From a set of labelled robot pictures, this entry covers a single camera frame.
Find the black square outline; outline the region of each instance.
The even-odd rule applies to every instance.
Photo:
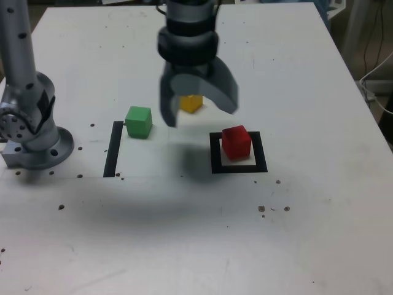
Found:
[[[210,136],[210,159],[211,159],[211,173],[257,173],[267,172],[265,154],[263,153],[262,140],[258,131],[248,132],[251,137],[252,147],[254,148],[255,165],[234,165],[222,166],[221,164],[221,150],[220,139],[222,132],[212,132]]]

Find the cube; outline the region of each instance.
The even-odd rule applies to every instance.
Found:
[[[153,126],[152,111],[149,108],[132,106],[125,118],[125,125],[130,137],[146,139]]]
[[[187,95],[180,96],[180,108],[183,111],[193,114],[197,111],[203,104],[202,95]]]
[[[232,161],[250,156],[251,137],[242,125],[222,130],[221,144]]]

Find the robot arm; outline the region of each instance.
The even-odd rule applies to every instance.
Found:
[[[176,126],[181,95],[204,95],[229,113],[237,109],[237,84],[216,57],[219,6],[214,10],[213,1],[168,0],[166,27],[158,34],[158,52],[166,60],[160,107],[168,126]],[[6,74],[0,132],[9,140],[2,156],[10,168],[55,166],[71,154],[74,140],[55,125],[55,88],[36,71],[27,0],[0,0],[0,40]]]
[[[203,95],[230,114],[238,107],[238,86],[216,56],[218,35],[214,0],[168,0],[166,27],[158,33],[158,52],[166,60],[160,108],[166,124],[176,126],[179,97]]]
[[[8,167],[45,169],[74,149],[72,135],[53,120],[55,88],[36,71],[27,0],[0,0],[1,56],[6,87],[0,102],[0,132],[8,143]]]

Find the white table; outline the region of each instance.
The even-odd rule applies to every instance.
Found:
[[[393,156],[314,5],[223,6],[239,110],[206,100],[177,129],[158,111],[164,21],[154,7],[42,17],[37,69],[83,150],[39,176],[1,162],[0,294],[392,294]],[[154,129],[124,127],[121,177],[103,178],[131,105],[152,108]],[[240,124],[269,172],[212,175],[209,132]]]

